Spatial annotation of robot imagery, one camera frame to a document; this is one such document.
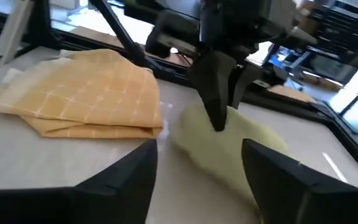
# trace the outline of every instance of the desk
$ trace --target desk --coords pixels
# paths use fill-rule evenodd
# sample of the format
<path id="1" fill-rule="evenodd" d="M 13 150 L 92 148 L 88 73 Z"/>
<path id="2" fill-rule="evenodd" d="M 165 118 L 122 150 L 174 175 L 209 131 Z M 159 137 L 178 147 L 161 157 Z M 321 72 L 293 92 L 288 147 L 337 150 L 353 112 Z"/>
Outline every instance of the desk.
<path id="1" fill-rule="evenodd" d="M 58 52 L 37 48 L 0 68 L 25 70 Z M 158 81 L 167 129 L 158 141 L 158 169 L 149 224 L 258 223 L 255 213 L 235 193 L 197 169 L 167 136 L 188 103 L 201 103 L 191 88 Z M 240 113 L 271 126 L 296 158 L 339 178 L 326 153 L 346 180 L 358 187 L 358 165 L 322 124 L 241 103 Z M 131 152 L 142 140 L 48 139 L 15 116 L 0 114 L 0 189 L 72 186 Z"/>
<path id="2" fill-rule="evenodd" d="M 119 41 L 119 39 L 116 36 L 113 36 L 113 35 L 110 35 L 110 34 L 105 34 L 105 33 L 102 33 L 102 32 L 98 32 L 98 31 L 88 29 L 88 28 L 85 28 L 85 27 L 77 27 L 77 28 L 71 30 L 70 33 L 80 35 L 82 37 L 86 37 L 86 38 L 89 38 L 89 39 L 97 40 L 97 41 L 100 41 L 100 42 L 103 42 L 103 43 L 106 43 L 106 44 L 109 44 L 109 45 L 113 45 L 113 46 L 116 46 L 116 47 L 123 47 L 121 42 Z M 177 54 L 171 54 L 168 58 L 160 58 L 160 59 L 166 60 L 166 61 L 171 62 L 171 63 L 175 63 L 177 65 L 181 65 L 181 66 L 184 66 L 184 67 L 189 67 L 190 66 L 190 64 L 185 59 L 183 59 L 182 56 L 179 56 Z"/>

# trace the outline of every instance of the black frame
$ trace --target black frame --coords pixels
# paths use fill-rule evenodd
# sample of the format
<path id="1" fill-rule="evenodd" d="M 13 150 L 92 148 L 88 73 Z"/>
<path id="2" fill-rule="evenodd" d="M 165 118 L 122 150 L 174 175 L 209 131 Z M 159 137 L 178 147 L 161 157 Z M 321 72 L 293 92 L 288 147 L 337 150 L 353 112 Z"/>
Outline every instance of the black frame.
<path id="1" fill-rule="evenodd" d="M 358 223 L 357 187 L 250 139 L 242 161 L 265 223 Z"/>
<path id="2" fill-rule="evenodd" d="M 121 47 L 51 28 L 48 1 L 36 0 L 35 2 L 35 10 L 37 10 L 37 13 L 32 14 L 31 24 L 29 24 L 23 39 L 24 42 L 30 44 L 30 47 L 42 46 L 57 50 L 112 49 L 119 52 L 123 57 L 133 61 L 135 64 L 150 67 L 154 71 L 155 77 L 158 79 L 172 82 L 177 85 L 192 87 L 186 77 L 186 67 L 164 61 L 157 57 L 149 57 L 145 55 L 144 58 L 137 58 L 139 57 L 138 52 L 128 52 Z M 91 2 L 93 5 L 95 3 L 98 4 L 98 2 L 99 4 L 102 4 L 100 3 L 102 2 L 101 0 L 94 0 Z M 7 15 L 0 13 L 0 34 L 6 19 Z M 112 27 L 116 29 L 124 29 L 118 19 L 114 17 L 114 13 L 110 17 L 106 18 L 105 16 L 105 19 L 108 20 L 110 25 L 115 23 L 114 26 L 111 25 Z M 128 36 L 125 30 L 121 30 L 121 35 L 119 35 L 118 38 L 122 43 L 127 42 L 127 44 L 124 45 L 129 45 L 130 49 L 136 49 L 136 47 L 130 43 L 132 39 Z M 338 114 L 330 107 L 305 103 L 269 91 L 261 91 L 260 89 L 252 88 L 247 89 L 247 92 L 242 98 L 242 102 L 318 122 L 327 126 L 358 163 L 358 143 L 352 136 L 353 132 L 346 124 L 346 121 L 344 121 L 341 116 L 338 116 Z"/>
<path id="3" fill-rule="evenodd" d="M 0 223 L 145 223 L 157 161 L 149 139 L 76 186 L 0 190 Z"/>

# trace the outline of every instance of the light yellow fabric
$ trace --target light yellow fabric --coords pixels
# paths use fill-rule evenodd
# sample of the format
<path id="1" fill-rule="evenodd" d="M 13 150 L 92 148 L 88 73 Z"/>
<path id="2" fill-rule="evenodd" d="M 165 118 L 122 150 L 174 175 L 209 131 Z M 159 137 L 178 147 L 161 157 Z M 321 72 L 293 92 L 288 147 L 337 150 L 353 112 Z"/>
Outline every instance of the light yellow fabric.
<path id="1" fill-rule="evenodd" d="M 242 164 L 242 140 L 252 139 L 288 155 L 286 143 L 270 127 L 243 117 L 231 107 L 227 107 L 225 130 L 216 132 L 203 106 L 189 106 L 170 129 L 170 136 L 199 168 L 240 193 L 255 209 L 256 201 Z"/>
<path id="2" fill-rule="evenodd" d="M 112 50 L 41 62 L 0 90 L 0 113 L 42 136 L 156 138 L 163 128 L 155 77 Z"/>

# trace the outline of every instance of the orange checkered towel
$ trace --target orange checkered towel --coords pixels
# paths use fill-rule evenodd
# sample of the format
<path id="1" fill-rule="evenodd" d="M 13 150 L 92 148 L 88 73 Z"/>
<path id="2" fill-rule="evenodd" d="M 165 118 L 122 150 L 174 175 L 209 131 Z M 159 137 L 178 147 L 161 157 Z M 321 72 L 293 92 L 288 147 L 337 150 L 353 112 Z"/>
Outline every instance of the orange checkered towel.
<path id="1" fill-rule="evenodd" d="M 0 90 L 0 113 L 55 138 L 156 138 L 163 128 L 153 74 L 107 49 L 28 69 Z"/>

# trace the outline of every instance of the white grid pattern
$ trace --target white grid pattern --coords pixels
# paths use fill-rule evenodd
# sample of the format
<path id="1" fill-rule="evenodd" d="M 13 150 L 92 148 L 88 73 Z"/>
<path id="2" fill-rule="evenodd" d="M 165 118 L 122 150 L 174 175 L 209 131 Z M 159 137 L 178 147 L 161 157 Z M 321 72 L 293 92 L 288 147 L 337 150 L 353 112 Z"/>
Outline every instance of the white grid pattern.
<path id="1" fill-rule="evenodd" d="M 111 55 L 110 59 L 116 60 L 116 57 Z M 159 102 L 158 86 L 151 73 L 127 61 L 120 66 L 114 61 L 110 64 L 106 61 L 95 64 L 94 61 L 100 62 L 102 58 L 95 57 L 92 63 L 72 60 L 29 88 L 19 101 L 12 105 L 0 103 L 0 106 L 8 113 L 14 113 L 9 110 L 17 111 L 20 115 L 43 120 L 162 128 L 160 108 L 155 106 Z M 125 67 L 127 72 L 122 74 L 120 70 Z M 152 113 L 139 113 L 141 110 Z M 62 127 L 65 125 L 59 124 L 57 129 Z M 98 132 L 99 129 L 92 129 L 89 137 L 98 137 Z M 70 128 L 66 135 L 72 136 Z M 117 129 L 112 135 L 121 136 Z"/>

